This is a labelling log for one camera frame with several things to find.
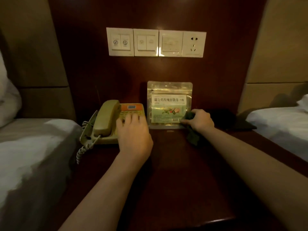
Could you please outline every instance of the green cloth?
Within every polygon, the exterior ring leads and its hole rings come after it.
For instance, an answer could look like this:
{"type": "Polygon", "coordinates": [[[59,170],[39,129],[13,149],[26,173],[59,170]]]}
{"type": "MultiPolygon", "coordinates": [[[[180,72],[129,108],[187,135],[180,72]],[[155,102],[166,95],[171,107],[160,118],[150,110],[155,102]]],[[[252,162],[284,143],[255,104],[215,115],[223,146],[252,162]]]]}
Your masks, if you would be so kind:
{"type": "MultiPolygon", "coordinates": [[[[185,119],[191,120],[195,117],[195,114],[192,112],[187,112],[185,115],[185,119]]],[[[188,135],[186,137],[187,141],[190,142],[192,145],[198,146],[198,142],[200,140],[200,135],[198,132],[194,131],[190,125],[186,127],[188,129],[188,135]]]]}

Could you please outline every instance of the beige headboard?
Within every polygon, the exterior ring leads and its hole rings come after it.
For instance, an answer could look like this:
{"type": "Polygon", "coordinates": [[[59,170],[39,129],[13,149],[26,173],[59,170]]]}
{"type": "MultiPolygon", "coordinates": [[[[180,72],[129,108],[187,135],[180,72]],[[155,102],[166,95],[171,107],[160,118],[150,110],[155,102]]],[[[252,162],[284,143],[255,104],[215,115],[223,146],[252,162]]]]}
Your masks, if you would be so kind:
{"type": "Polygon", "coordinates": [[[296,106],[308,94],[308,0],[268,0],[238,113],[296,106]]]}
{"type": "Polygon", "coordinates": [[[0,0],[0,49],[19,89],[18,117],[75,120],[47,0],[0,0]]]}

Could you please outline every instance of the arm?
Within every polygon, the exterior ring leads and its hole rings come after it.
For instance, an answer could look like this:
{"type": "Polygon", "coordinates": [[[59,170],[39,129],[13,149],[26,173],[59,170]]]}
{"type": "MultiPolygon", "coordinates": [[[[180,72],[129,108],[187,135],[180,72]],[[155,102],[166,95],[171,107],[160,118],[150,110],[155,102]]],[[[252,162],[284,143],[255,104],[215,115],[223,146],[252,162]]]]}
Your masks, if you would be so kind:
{"type": "Polygon", "coordinates": [[[204,110],[183,124],[202,134],[289,230],[308,227],[308,178],[252,147],[214,128],[204,110]]]}
{"type": "Polygon", "coordinates": [[[128,114],[124,125],[120,119],[116,124],[120,153],[59,231],[116,230],[132,182],[153,147],[145,116],[128,114]]]}

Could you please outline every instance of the forearm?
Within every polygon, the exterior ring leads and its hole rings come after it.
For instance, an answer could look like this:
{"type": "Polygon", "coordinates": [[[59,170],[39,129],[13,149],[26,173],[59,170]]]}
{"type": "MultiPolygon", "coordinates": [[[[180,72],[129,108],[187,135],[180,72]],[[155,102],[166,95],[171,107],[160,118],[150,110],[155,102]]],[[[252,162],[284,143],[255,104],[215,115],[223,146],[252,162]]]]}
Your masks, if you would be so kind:
{"type": "Polygon", "coordinates": [[[139,169],[128,166],[120,153],[60,231],[116,230],[121,211],[139,169]]]}
{"type": "Polygon", "coordinates": [[[308,227],[308,178],[216,128],[201,133],[288,229],[308,227]]]}

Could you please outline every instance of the telephone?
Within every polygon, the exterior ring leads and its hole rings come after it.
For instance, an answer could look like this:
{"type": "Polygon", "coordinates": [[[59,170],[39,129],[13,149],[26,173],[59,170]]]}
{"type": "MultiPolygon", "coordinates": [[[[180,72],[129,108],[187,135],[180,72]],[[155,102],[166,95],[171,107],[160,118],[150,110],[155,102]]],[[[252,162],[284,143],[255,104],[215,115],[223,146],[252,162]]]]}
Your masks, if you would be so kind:
{"type": "Polygon", "coordinates": [[[118,100],[107,100],[99,111],[95,111],[90,120],[84,121],[83,132],[80,136],[80,143],[83,147],[77,152],[77,164],[81,156],[95,144],[117,144],[118,136],[116,120],[121,117],[125,120],[128,113],[145,115],[144,107],[139,103],[120,104],[118,100]]]}

